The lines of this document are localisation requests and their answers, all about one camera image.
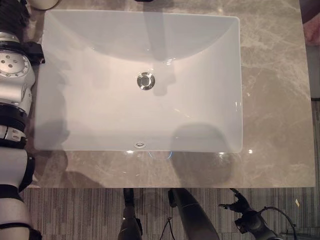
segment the sink overflow hole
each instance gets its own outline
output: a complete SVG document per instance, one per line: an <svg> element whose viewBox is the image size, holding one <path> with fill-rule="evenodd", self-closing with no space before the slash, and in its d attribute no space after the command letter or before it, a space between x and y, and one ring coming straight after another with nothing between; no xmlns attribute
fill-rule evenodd
<svg viewBox="0 0 320 240"><path fill-rule="evenodd" d="M137 142L134 146L137 149L143 149L146 146L146 144L144 144L143 142Z"/></svg>

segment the sink drain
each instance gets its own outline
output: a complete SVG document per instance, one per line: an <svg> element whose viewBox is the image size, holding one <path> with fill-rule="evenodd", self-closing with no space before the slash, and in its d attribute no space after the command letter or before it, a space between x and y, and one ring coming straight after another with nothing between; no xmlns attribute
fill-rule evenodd
<svg viewBox="0 0 320 240"><path fill-rule="evenodd" d="M144 142L137 142L135 145L134 145L137 149L143 149L146 144Z"/></svg>
<svg viewBox="0 0 320 240"><path fill-rule="evenodd" d="M140 73L136 79L138 86L142 90L150 90L154 87L156 79L151 72Z"/></svg>

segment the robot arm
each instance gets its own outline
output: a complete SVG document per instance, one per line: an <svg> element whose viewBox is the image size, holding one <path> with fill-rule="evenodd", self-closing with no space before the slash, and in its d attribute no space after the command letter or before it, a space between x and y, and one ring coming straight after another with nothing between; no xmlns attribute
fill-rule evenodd
<svg viewBox="0 0 320 240"><path fill-rule="evenodd" d="M262 211L253 210L246 198L238 190L230 189L234 192L234 196L238 198L238 201L232 204L219 204L219 207L242 214L241 218L234 222L242 234L249 232L256 240L282 240L274 231L268 228L261 216Z"/></svg>
<svg viewBox="0 0 320 240"><path fill-rule="evenodd" d="M40 240L19 192L31 182L35 160L24 147L35 83L32 64L42 48L22 43L29 14L24 0L0 0L0 239Z"/></svg>

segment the black clamp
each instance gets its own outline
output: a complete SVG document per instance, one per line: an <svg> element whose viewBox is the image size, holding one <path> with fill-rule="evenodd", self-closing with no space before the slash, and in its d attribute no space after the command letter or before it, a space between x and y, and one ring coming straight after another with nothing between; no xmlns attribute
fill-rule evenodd
<svg viewBox="0 0 320 240"><path fill-rule="evenodd" d="M26 56L31 65L46 63L42 46L39 43L28 41L18 43L15 41L0 41L0 50L11 51Z"/></svg>

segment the white rectangular sink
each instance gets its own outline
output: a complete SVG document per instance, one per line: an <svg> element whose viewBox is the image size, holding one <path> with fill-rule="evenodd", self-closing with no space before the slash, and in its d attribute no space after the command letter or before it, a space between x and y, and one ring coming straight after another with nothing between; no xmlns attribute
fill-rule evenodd
<svg viewBox="0 0 320 240"><path fill-rule="evenodd" d="M239 152L239 36L236 17L47 11L35 147Z"/></svg>

